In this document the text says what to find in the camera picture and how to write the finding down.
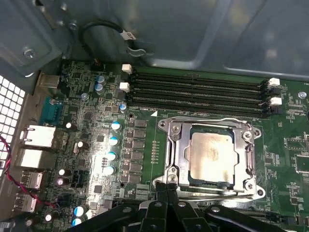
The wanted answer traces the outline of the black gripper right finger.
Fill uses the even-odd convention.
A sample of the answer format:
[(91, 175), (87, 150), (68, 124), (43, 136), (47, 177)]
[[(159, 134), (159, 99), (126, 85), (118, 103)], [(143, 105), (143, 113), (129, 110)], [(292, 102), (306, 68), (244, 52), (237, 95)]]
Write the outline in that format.
[(168, 184), (169, 205), (186, 232), (282, 232), (271, 225), (221, 205), (212, 205), (203, 213), (180, 200), (176, 184)]

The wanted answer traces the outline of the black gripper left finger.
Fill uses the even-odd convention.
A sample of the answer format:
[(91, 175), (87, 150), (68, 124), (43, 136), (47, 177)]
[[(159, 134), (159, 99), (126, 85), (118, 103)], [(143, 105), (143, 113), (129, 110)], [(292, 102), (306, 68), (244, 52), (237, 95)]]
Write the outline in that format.
[(167, 185), (156, 183), (154, 201), (142, 202), (137, 209), (133, 205), (121, 204), (95, 216), (68, 232), (164, 232), (167, 224)]

